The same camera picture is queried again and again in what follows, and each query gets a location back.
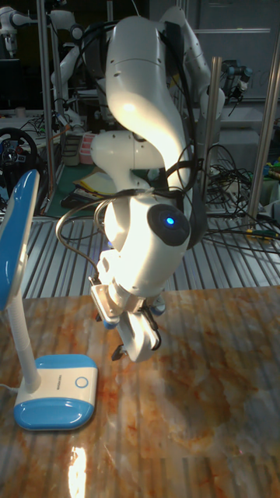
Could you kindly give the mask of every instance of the blue and white desk lamp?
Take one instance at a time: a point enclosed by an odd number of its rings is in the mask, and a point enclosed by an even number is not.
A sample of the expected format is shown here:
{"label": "blue and white desk lamp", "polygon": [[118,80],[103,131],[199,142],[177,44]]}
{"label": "blue and white desk lamp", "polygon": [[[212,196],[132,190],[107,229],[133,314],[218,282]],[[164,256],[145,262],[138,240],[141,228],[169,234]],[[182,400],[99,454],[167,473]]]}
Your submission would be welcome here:
{"label": "blue and white desk lamp", "polygon": [[71,430],[93,414],[97,367],[85,355],[49,355],[34,360],[20,284],[38,184],[35,170],[20,178],[0,226],[0,310],[8,309],[23,370],[14,416],[28,430]]}

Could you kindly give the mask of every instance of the table surface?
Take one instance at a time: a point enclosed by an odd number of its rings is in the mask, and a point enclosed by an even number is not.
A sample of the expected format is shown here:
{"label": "table surface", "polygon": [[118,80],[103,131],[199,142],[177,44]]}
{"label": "table surface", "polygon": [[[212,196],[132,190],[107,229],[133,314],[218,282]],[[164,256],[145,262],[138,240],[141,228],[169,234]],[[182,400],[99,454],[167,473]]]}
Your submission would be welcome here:
{"label": "table surface", "polygon": [[[0,496],[279,498],[280,287],[165,294],[163,344],[141,364],[89,296],[25,301],[35,357],[85,353],[99,368],[93,418],[31,433],[0,392]],[[19,362],[0,314],[0,381]]]}

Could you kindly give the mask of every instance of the corrugated metal panel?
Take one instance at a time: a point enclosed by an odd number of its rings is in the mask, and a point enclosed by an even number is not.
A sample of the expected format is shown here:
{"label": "corrugated metal panel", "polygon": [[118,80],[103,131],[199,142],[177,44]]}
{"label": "corrugated metal panel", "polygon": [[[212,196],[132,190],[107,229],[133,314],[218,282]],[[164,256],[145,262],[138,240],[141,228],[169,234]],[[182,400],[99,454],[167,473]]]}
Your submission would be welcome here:
{"label": "corrugated metal panel", "polygon": [[[22,284],[24,297],[89,294],[88,277],[93,275],[93,267],[86,259],[57,241],[55,223],[53,219],[33,221],[27,247],[29,260]],[[238,228],[233,221],[209,221],[209,227],[214,230],[233,226]],[[65,236],[77,239],[72,241],[74,247],[98,262],[100,252],[108,247],[106,237],[95,232],[91,218],[75,219],[63,230]],[[166,283],[166,290],[280,284],[279,256],[268,252],[277,250],[277,242],[268,244],[227,233],[221,234],[219,240],[223,245],[203,240],[187,251],[180,266]]]}

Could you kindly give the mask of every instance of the lamp base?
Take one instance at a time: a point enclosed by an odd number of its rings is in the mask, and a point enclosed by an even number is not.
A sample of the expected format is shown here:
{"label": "lamp base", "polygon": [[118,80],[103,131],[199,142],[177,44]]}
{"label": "lamp base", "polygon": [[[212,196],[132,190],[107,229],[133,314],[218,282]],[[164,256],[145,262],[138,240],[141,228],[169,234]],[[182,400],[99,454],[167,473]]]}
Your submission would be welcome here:
{"label": "lamp base", "polygon": [[72,430],[94,411],[97,366],[85,355],[48,355],[35,360],[40,386],[26,390],[24,378],[14,407],[16,422],[28,430]]}

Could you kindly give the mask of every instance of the steering wheel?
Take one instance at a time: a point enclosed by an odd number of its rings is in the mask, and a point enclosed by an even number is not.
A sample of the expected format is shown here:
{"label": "steering wheel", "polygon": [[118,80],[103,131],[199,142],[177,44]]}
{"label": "steering wheel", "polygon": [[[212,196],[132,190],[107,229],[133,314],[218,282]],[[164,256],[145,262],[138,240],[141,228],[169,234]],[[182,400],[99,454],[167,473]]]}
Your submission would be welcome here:
{"label": "steering wheel", "polygon": [[[26,171],[36,168],[37,147],[30,135],[18,128],[0,129],[0,140],[4,135],[8,135],[8,138],[0,143],[0,170],[3,171],[5,185],[10,197],[12,189],[21,176]],[[30,151],[23,148],[25,142],[30,147]]]}

